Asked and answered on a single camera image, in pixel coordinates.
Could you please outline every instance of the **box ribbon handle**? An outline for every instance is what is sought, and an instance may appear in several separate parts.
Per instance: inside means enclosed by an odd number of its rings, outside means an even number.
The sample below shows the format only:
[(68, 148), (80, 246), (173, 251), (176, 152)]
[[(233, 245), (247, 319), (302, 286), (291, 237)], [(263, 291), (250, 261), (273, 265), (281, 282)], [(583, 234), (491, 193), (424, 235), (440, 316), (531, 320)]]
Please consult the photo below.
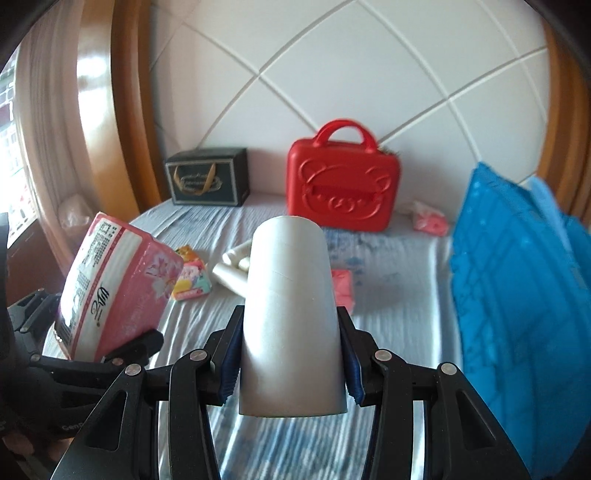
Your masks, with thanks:
[(175, 184), (177, 185), (178, 189), (181, 192), (183, 192), (185, 195), (201, 196), (204, 193), (209, 192), (209, 189), (211, 189), (212, 183), (213, 183), (213, 180), (215, 179), (215, 177), (216, 177), (216, 164), (214, 162), (214, 163), (212, 163), (212, 166), (209, 169), (209, 173), (207, 174), (207, 178), (205, 179), (205, 183), (203, 184), (202, 189), (188, 189), (184, 184), (183, 178), (180, 177), (178, 174), (178, 167), (176, 167), (174, 169), (173, 180), (174, 180)]

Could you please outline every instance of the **bed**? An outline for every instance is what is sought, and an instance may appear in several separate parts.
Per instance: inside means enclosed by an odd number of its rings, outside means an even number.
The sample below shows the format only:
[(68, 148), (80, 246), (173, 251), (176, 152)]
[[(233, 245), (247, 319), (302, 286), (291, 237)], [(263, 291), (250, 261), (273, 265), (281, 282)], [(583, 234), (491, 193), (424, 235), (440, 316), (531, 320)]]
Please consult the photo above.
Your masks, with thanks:
[[(173, 248), (190, 244), (209, 264), (252, 237), (263, 221), (285, 214), (285, 198), (253, 194), (243, 207), (190, 207), (165, 202), (133, 224)], [(378, 346), (407, 362), (436, 367), (462, 365), (457, 320), (450, 292), (450, 239), (414, 232), (409, 218), (395, 215), (384, 232), (325, 229), (333, 268), (353, 272), (357, 328)], [(169, 301), (160, 323), (161, 352), (151, 367), (172, 364), (202, 347), (224, 328), (243, 299), (222, 286), (210, 295)], [(56, 354), (48, 342), (45, 354)], [(170, 478), (167, 403), (160, 409), (161, 478)], [(221, 477), (233, 479), (357, 479), (369, 443), (373, 407), (348, 397), (348, 412), (329, 417), (259, 419), (238, 415), (238, 388), (224, 407), (210, 407), (210, 423)], [(422, 478), (423, 409), (415, 402), (413, 478)]]

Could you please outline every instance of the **pink small package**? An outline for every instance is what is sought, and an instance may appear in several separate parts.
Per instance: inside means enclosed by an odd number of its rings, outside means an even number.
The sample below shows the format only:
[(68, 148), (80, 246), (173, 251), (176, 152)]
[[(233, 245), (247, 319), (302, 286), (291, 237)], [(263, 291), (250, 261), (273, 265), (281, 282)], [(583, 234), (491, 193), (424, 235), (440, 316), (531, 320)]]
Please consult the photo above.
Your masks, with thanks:
[(337, 307), (345, 307), (347, 312), (352, 313), (355, 307), (353, 299), (353, 277), (349, 270), (331, 270), (333, 288), (335, 290), (335, 301)]
[(150, 234), (99, 213), (74, 259), (55, 332), (72, 360), (100, 361), (158, 327), (183, 259)]
[(410, 210), (413, 213), (415, 230), (435, 236), (446, 236), (449, 233), (449, 223), (439, 210), (416, 200), (412, 202)]

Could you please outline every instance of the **black box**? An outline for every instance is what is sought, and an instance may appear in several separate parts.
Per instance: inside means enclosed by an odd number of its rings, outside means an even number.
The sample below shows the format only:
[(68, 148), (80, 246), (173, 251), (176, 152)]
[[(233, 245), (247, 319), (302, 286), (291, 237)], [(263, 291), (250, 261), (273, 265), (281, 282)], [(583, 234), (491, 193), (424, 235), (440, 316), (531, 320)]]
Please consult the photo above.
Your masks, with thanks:
[(164, 161), (175, 205), (240, 206), (250, 194), (246, 148), (202, 148)]

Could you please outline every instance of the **white cylinder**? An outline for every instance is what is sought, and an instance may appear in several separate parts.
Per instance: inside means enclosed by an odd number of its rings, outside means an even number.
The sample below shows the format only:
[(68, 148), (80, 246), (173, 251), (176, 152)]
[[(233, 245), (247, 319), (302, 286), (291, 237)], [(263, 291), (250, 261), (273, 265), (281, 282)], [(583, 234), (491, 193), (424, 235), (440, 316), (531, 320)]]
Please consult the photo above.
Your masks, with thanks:
[(272, 218), (252, 240), (239, 412), (312, 417), (346, 411), (324, 233), (301, 217)]
[(241, 297), (246, 297), (246, 283), (248, 278), (242, 270), (218, 263), (213, 267), (212, 277), (228, 290), (232, 290)]
[(248, 240), (243, 244), (232, 247), (222, 255), (222, 262), (224, 262), (226, 265), (237, 267), (240, 260), (248, 257), (251, 254), (251, 245), (252, 240)]

